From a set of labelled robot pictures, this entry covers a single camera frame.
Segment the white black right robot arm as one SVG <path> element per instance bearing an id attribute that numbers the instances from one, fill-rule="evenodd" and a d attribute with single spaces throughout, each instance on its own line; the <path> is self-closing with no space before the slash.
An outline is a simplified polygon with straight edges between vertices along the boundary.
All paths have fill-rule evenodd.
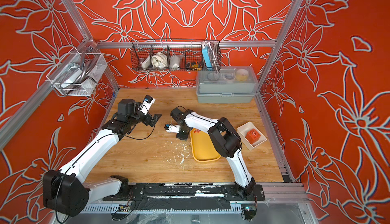
<path id="1" fill-rule="evenodd" d="M 170 116 L 177 124 L 166 124 L 167 132 L 176 133 L 176 137 L 181 140 L 186 140 L 192 129 L 208 134 L 214 149 L 226 158 L 239 195 L 243 198 L 253 195 L 256 181 L 243 160 L 241 137 L 227 118 L 208 118 L 181 106 L 174 108 Z"/>

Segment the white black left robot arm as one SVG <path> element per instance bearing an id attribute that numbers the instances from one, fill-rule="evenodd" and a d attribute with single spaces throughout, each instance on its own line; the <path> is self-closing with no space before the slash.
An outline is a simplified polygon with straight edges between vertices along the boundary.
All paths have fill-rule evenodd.
<path id="1" fill-rule="evenodd" d="M 121 139 L 129 136 L 137 124 L 155 127 L 161 114 L 150 114 L 154 102 L 155 98 L 149 95 L 142 102 L 121 100 L 117 112 L 102 126 L 91 143 L 59 170 L 49 170 L 44 174 L 44 207 L 75 217 L 86 205 L 99 199 L 129 197 L 129 180 L 125 177 L 111 175 L 103 181 L 85 181 L 101 158 Z"/>

